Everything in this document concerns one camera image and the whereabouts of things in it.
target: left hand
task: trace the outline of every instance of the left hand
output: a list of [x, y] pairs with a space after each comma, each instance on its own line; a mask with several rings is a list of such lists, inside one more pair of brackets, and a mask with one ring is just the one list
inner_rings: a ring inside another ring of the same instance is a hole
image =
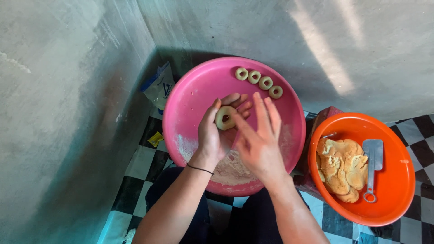
[[[199, 124], [199, 148], [197, 152], [211, 162], [212, 165], [208, 165], [207, 168], [214, 170], [217, 163], [229, 153], [238, 132], [236, 127], [225, 131], [217, 129], [216, 124], [214, 124], [217, 111], [221, 106], [232, 106], [237, 109], [247, 100], [247, 97], [247, 94], [232, 93], [222, 100], [217, 98], [205, 112]], [[246, 102], [237, 111], [244, 119], [247, 119], [250, 116], [249, 110], [252, 106], [252, 102]]]

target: hand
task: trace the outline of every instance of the hand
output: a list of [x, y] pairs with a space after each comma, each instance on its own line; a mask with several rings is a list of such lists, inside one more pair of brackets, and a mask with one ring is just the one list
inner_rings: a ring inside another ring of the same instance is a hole
[[[225, 131], [217, 129], [217, 126], [214, 124], [217, 111], [221, 106], [232, 106], [237, 109], [246, 100], [247, 94], [240, 95], [239, 93], [232, 93], [222, 100], [217, 98], [213, 105], [205, 112], [199, 124], [199, 148], [197, 151], [211, 161], [211, 165], [206, 165], [208, 170], [213, 171], [217, 163], [231, 150], [238, 131], [237, 128], [231, 128]], [[238, 109], [237, 114], [241, 118], [247, 119], [250, 116], [249, 110], [251, 108], [252, 103], [246, 102]]]
[[279, 184], [279, 180], [288, 177], [279, 148], [282, 120], [269, 97], [263, 101], [259, 92], [256, 92], [253, 94], [253, 102], [258, 118], [256, 132], [242, 116], [237, 113], [232, 115], [241, 133], [237, 150], [244, 166], [260, 179], [265, 187], [273, 187]]

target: black wrist band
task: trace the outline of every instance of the black wrist band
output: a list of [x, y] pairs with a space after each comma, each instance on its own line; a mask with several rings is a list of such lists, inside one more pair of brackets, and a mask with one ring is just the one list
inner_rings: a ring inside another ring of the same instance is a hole
[[208, 171], [208, 170], [206, 170], [206, 169], [202, 169], [202, 168], [196, 168], [196, 167], [193, 167], [193, 166], [191, 166], [191, 165], [189, 165], [189, 164], [187, 164], [187, 166], [188, 166], [188, 167], [190, 167], [190, 168], [194, 168], [194, 169], [202, 170], [202, 171], [205, 171], [205, 172], [208, 172], [208, 173], [210, 173], [211, 175], [214, 175], [214, 173], [213, 173], [213, 172], [209, 172], [209, 171]]

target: orange plastic bowl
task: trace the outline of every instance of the orange plastic bowl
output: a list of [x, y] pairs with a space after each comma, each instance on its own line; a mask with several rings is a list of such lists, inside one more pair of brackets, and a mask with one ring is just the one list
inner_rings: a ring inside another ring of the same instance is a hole
[[[360, 145], [366, 139], [383, 140], [383, 169], [375, 171], [375, 203], [368, 203], [363, 199], [366, 186], [355, 203], [342, 202], [324, 187], [316, 166], [316, 147], [321, 137], [334, 132], [335, 136], [327, 138], [352, 139]], [[326, 119], [313, 133], [308, 162], [313, 181], [325, 201], [340, 215], [355, 223], [366, 226], [391, 224], [404, 215], [413, 200], [416, 181], [407, 149], [390, 128], [370, 116], [346, 112]]]

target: forearm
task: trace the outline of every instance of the forearm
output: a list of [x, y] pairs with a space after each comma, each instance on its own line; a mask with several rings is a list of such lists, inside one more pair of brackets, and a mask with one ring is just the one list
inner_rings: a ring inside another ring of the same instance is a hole
[[[196, 153], [190, 165], [201, 165], [206, 158]], [[174, 183], [143, 217], [133, 243], [179, 243], [193, 219], [211, 174], [186, 167]]]
[[284, 243], [329, 243], [312, 213], [300, 198], [288, 175], [279, 185], [269, 186], [277, 227]]

